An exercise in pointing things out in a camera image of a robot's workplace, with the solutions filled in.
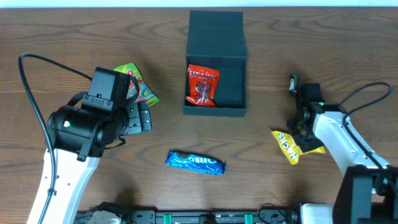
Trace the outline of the yellow Hacks candy bag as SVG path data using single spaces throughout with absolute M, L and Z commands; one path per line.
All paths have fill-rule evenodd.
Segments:
M 281 151 L 284 153 L 291 165 L 296 165 L 299 162 L 300 156 L 306 154 L 324 154 L 325 148 L 320 146 L 311 151 L 304 152 L 302 148 L 294 141 L 294 138 L 289 133 L 282 131 L 272 131 L 272 135 L 278 142 Z

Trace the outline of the green gummy candy bag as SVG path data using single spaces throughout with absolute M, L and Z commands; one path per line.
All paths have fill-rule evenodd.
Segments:
M 126 73 L 137 80 L 139 91 L 137 91 L 134 83 L 130 82 L 127 92 L 127 99 L 136 97 L 136 102 L 146 101 L 148 102 L 149 106 L 152 106 L 160 101 L 157 95 L 149 88 L 147 83 L 144 81 L 141 72 L 134 63 L 128 63 L 118 66 L 114 68 L 114 70 L 117 72 Z

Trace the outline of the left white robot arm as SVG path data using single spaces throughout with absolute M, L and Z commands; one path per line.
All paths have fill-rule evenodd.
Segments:
M 73 223 L 86 185 L 108 149 L 125 136 L 151 131 L 149 107 L 138 102 L 137 79 L 96 68 L 87 92 L 76 94 L 44 125 L 46 151 L 29 223 Z

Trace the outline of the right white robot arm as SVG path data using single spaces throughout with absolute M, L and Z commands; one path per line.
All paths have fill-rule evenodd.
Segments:
M 351 113 L 326 102 L 317 83 L 292 81 L 297 115 L 288 122 L 303 151 L 325 146 L 343 181 L 334 204 L 303 203 L 296 223 L 397 223 L 397 168 L 375 153 L 354 128 Z

